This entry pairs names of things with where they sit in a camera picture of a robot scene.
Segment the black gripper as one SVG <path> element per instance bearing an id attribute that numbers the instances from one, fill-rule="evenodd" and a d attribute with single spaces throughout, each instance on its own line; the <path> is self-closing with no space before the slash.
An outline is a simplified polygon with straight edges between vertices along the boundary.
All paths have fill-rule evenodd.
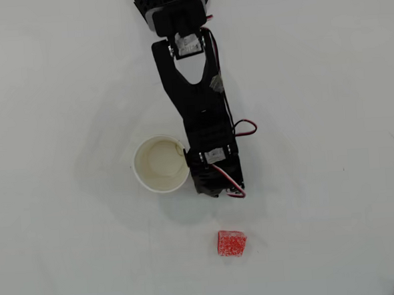
<path id="1" fill-rule="evenodd" d="M 217 198 L 221 192 L 233 198 L 245 198 L 245 185 L 238 146 L 225 145 L 209 152 L 188 152 L 188 167 L 199 194 Z"/>

